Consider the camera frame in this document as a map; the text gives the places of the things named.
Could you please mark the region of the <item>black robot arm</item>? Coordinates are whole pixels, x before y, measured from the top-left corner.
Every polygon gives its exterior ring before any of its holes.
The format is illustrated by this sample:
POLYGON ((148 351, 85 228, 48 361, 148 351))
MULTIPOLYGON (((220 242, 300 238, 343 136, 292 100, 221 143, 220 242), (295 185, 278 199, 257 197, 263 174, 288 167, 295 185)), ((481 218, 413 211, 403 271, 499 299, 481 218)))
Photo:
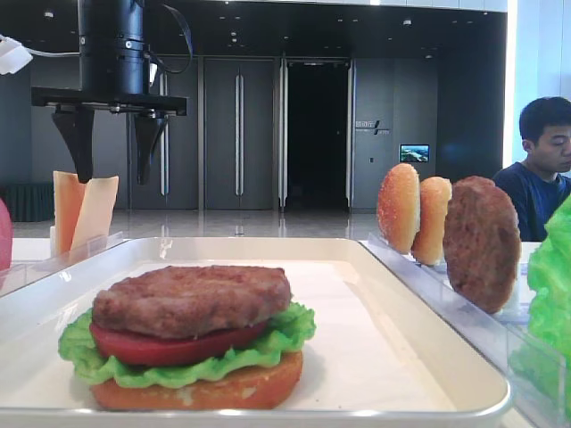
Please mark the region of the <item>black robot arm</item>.
POLYGON ((34 86, 31 102, 54 107, 56 125, 74 162, 79 182, 93 176, 95 111, 131 113, 137 140, 137 182, 147 183, 153 152, 170 115, 185 116, 185 97, 153 95, 151 66, 169 67, 145 42, 145 2, 80 1, 77 90, 34 86))

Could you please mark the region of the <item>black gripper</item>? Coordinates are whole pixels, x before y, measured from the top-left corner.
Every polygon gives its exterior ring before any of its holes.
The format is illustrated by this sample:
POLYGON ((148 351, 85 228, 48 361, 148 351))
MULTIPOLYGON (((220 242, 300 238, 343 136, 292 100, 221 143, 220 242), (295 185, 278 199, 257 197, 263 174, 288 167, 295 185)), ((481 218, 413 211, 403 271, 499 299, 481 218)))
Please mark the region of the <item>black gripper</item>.
POLYGON ((93 177, 93 125, 95 112, 140 112, 134 118, 137 140, 137 182, 145 185, 156 145, 168 124, 167 115, 185 116, 185 97, 152 95, 152 66, 158 71, 179 74, 149 45, 133 38, 104 40, 79 38, 79 89, 33 86, 31 103, 52 106, 52 119, 66 143, 78 180, 93 177))

